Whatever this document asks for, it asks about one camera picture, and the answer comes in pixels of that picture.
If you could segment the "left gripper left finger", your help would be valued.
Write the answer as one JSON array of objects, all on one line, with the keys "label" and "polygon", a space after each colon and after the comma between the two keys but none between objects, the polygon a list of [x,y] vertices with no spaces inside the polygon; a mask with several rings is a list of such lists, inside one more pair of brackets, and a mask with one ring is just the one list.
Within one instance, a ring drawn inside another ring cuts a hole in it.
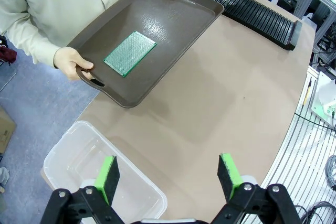
[{"label": "left gripper left finger", "polygon": [[74,193],[65,188],[55,189],[40,222],[81,223],[83,218],[91,217],[95,223],[123,223],[112,208],[119,178],[117,157],[106,157],[93,186]]}]

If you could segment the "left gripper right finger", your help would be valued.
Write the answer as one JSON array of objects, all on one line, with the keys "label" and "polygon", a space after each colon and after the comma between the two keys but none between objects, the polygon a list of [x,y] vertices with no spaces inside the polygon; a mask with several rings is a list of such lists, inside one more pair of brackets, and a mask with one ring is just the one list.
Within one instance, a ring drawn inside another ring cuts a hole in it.
[{"label": "left gripper right finger", "polygon": [[244,182],[229,153],[219,155],[217,176],[226,204],[212,223],[242,223],[246,215],[257,216],[262,223],[301,223],[284,185],[261,188]]}]

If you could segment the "person's right hand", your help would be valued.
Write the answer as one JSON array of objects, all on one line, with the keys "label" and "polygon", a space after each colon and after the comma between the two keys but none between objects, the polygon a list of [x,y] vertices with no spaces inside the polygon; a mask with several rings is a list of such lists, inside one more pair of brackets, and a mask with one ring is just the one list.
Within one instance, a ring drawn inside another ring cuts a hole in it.
[{"label": "person's right hand", "polygon": [[84,70],[91,70],[93,63],[89,62],[71,47],[59,48],[54,55],[54,66],[58,68],[69,80],[79,80],[77,66]]}]

